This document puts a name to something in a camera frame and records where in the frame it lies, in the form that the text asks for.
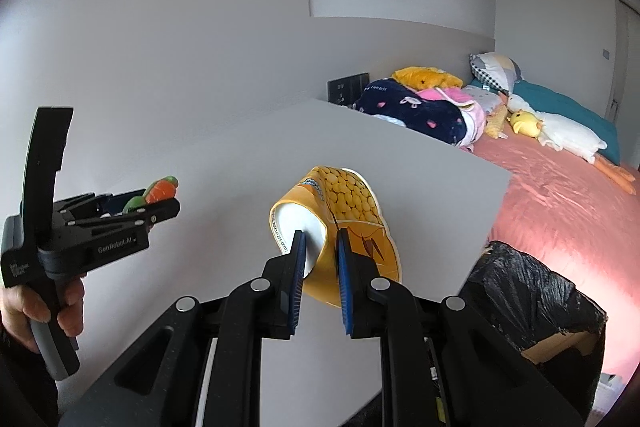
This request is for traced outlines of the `person's left hand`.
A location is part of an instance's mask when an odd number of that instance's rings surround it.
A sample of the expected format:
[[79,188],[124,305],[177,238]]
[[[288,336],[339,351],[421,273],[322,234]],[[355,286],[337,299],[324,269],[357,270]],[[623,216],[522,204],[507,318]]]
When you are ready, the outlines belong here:
[[[82,278],[75,277],[62,287],[64,307],[58,314],[58,325],[67,337],[77,337],[84,330],[85,286]],[[30,322],[47,324],[51,311],[42,298],[26,286],[1,288],[1,323],[11,337],[29,351],[38,353]]]

